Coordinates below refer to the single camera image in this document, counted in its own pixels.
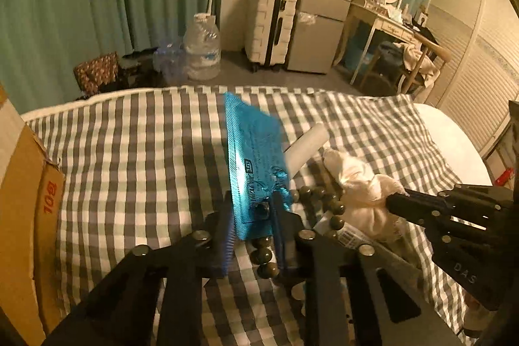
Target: vanity table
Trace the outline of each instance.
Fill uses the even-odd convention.
[[[393,36],[405,43],[414,44],[418,48],[421,46],[421,44],[414,37],[412,29],[397,23],[396,21],[390,19],[387,15],[382,15],[375,9],[379,8],[379,10],[384,11],[382,8],[383,6],[397,3],[396,9],[399,10],[402,0],[383,0],[382,2],[383,3],[378,6],[374,5],[372,0],[353,0],[351,2],[348,16],[344,22],[341,41],[339,42],[335,58],[333,60],[333,65],[337,65],[342,60],[344,52],[346,51],[348,40],[351,36],[353,36],[353,34],[355,34],[359,21],[369,24],[371,26],[371,31],[369,32],[368,40],[364,46],[364,50],[362,51],[359,63],[355,68],[355,72],[351,78],[350,84],[355,82],[375,30],[383,31],[384,33],[389,34],[390,36]]]
[[[356,76],[359,73],[361,64],[366,56],[375,30],[383,31],[384,33],[389,34],[390,36],[393,36],[405,43],[411,43],[416,46],[421,45],[414,37],[412,29],[407,28],[406,26],[403,26],[396,21],[393,21],[385,15],[378,14],[376,11],[352,2],[348,11],[348,16],[344,23],[343,34],[341,41],[339,42],[339,46],[337,47],[337,53],[335,54],[333,65],[337,65],[342,60],[344,52],[346,51],[348,40],[353,34],[355,34],[356,28],[359,25],[359,21],[371,25],[371,30],[369,32],[366,45],[364,46],[364,50],[362,51],[359,63],[357,64],[354,75],[351,78],[350,84],[355,82]]]

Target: logo on bag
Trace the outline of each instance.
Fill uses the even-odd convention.
[[[245,171],[250,174],[254,173],[252,162],[249,159],[245,159]]]
[[[464,278],[466,278],[469,281],[469,283],[473,284],[477,280],[477,277],[475,275],[469,274],[469,270],[463,268],[463,266],[458,262],[454,266],[454,270],[460,273]]]
[[[53,213],[54,208],[54,197],[56,196],[56,191],[58,190],[58,185],[54,182],[49,181],[47,184],[47,194],[43,198],[45,200],[45,205],[43,206],[43,211],[47,214]]]

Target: dark bead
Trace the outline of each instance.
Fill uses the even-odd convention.
[[[336,216],[342,216],[344,214],[344,204],[336,202],[332,207],[332,213]]]
[[[309,186],[302,186],[302,188],[299,188],[299,199],[301,201],[309,200],[310,196],[312,195],[312,188]]]
[[[258,275],[262,279],[275,278],[279,274],[278,265],[275,262],[268,262],[258,267]]]
[[[297,189],[290,189],[290,195],[292,196],[292,201],[294,203],[299,202],[299,191]]]
[[[258,220],[268,219],[270,213],[270,207],[267,201],[261,201],[254,207],[254,216]]]
[[[329,230],[324,234],[324,236],[329,237],[330,239],[333,239],[334,241],[337,240],[337,232],[335,230]]]
[[[325,193],[326,189],[324,189],[322,186],[314,186],[312,189],[312,199],[320,200],[324,197]]]
[[[342,220],[339,216],[333,216],[330,219],[330,227],[333,230],[340,230],[344,226],[344,220]]]
[[[271,236],[259,237],[257,239],[253,239],[251,244],[254,248],[260,249],[265,248],[266,246],[270,246],[272,241]]]
[[[332,201],[334,200],[338,200],[339,197],[337,196],[337,194],[333,194],[333,193],[326,193],[323,197],[323,202],[325,203],[331,203]]]
[[[268,248],[260,248],[251,254],[251,262],[253,264],[266,264],[272,260],[272,251]]]
[[[333,211],[333,209],[337,207],[338,204],[340,204],[339,200],[337,200],[337,198],[333,198],[330,201],[328,201],[326,207],[328,208],[328,210]]]

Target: blue plastic bag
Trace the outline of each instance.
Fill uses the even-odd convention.
[[[228,92],[225,118],[236,234],[242,240],[271,235],[272,192],[281,192],[287,210],[292,203],[281,147],[281,125]]]

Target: white cloth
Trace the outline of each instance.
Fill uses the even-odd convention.
[[[422,51],[417,49],[416,46],[409,43],[394,43],[395,46],[403,49],[403,60],[404,66],[408,71],[412,71],[418,61],[420,60]],[[429,59],[428,56],[424,58],[418,71],[422,77],[424,77],[425,88],[419,87],[414,92],[414,102],[423,103],[427,96],[431,93],[434,86],[434,81],[439,77],[440,70],[438,67]]]
[[[391,241],[399,236],[396,226],[401,219],[386,209],[389,195],[406,195],[399,181],[375,175],[361,159],[333,149],[324,152],[324,165],[344,189],[341,201],[346,207],[342,215],[345,222],[374,240]]]

